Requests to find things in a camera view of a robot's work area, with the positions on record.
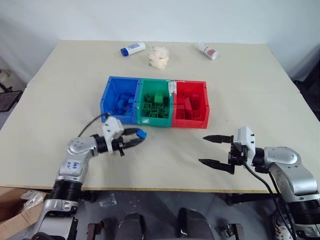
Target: beige table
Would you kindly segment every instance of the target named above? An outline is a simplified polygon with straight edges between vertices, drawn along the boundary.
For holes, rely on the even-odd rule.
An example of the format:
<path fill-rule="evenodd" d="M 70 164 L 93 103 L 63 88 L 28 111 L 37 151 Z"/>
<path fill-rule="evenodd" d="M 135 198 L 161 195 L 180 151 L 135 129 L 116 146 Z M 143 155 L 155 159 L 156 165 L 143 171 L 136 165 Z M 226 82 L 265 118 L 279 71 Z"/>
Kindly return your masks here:
<path fill-rule="evenodd" d="M 206 81 L 208 128 L 141 125 L 147 139 L 124 157 L 105 153 L 91 159 L 85 189 L 264 193 L 264 185 L 243 167 L 230 175 L 198 162 L 227 162 L 230 146 L 202 137 L 232 135 L 244 125 L 255 132 L 257 147 L 296 150 L 320 179 L 319 122 L 265 45 L 212 44 L 220 56 L 210 61 L 189 43 L 157 43 L 171 52 L 168 68 L 158 70 L 148 66 L 147 51 L 122 57 L 119 49 L 128 44 L 59 42 L 0 131 L 0 186 L 53 186 L 68 141 L 100 113 L 109 76 Z M 95 133 L 101 134 L 98 121 L 85 135 Z"/>

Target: wire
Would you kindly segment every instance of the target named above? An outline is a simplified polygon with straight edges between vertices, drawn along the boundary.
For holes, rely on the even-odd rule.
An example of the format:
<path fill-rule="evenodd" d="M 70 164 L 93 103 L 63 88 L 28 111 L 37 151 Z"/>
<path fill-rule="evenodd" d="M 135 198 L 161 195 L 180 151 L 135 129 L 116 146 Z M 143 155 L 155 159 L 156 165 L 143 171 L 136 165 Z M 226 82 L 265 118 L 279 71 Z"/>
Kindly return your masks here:
<path fill-rule="evenodd" d="M 282 204 L 284 205 L 285 214 L 286 214 L 286 217 L 287 217 L 288 220 L 289 220 L 292 233 L 293 233 L 294 235 L 296 235 L 296 234 L 297 234 L 297 233 L 296 233 L 296 229 L 295 229 L 294 223 L 293 223 L 293 221 L 292 221 L 292 218 L 291 218 L 291 216 L 290 216 L 290 213 L 289 213 L 289 210 L 288 210 L 288 205 L 287 205 L 286 201 L 284 200 L 282 194 L 280 193 L 279 188 L 278 188 L 278 186 L 277 186 L 277 184 L 276 184 L 276 181 L 275 181 L 274 177 L 272 176 L 271 172 L 269 172 L 269 177 L 271 178 L 271 181 L 272 181 L 272 184 L 273 184 L 273 186 L 274 186 L 274 188 L 275 188 L 275 190 L 276 190 L 276 193 L 280 196 L 280 199 L 281 199 L 281 201 L 282 201 Z"/>
<path fill-rule="evenodd" d="M 277 199 L 276 199 L 274 193 L 272 192 L 269 184 L 268 184 L 264 179 L 262 179 L 260 176 L 258 176 L 254 171 L 252 171 L 251 168 L 247 165 L 246 162 L 244 163 L 244 167 L 249 171 L 249 173 L 251 173 L 256 179 L 260 180 L 260 181 L 266 186 L 266 188 L 268 189 L 269 193 L 271 194 L 271 197 L 272 197 L 272 200 L 273 200 L 273 202 L 274 202 L 274 205 L 275 205 L 277 211 L 279 212 L 280 217 L 281 217 L 281 219 L 282 219 L 285 227 L 288 229 L 288 231 L 289 231 L 289 233 L 291 234 L 292 238 L 293 238 L 294 240 L 297 240 L 296 235 L 293 234 L 293 232 L 291 231 L 289 225 L 287 224 L 287 222 L 286 222 L 286 220 L 285 220 L 284 215 L 283 215 L 282 212 L 280 211 L 280 207 L 279 207 L 279 205 L 278 205 Z"/>
<path fill-rule="evenodd" d="M 84 129 L 80 132 L 80 134 L 78 135 L 78 138 L 81 137 L 81 135 L 85 132 L 85 130 L 87 130 L 87 128 L 97 119 L 103 117 L 103 116 L 106 116 L 106 118 L 108 118 L 110 116 L 110 113 L 108 112 L 104 112 L 102 114 L 100 114 L 99 116 L 96 116 L 91 122 L 89 122 L 85 127 Z"/>

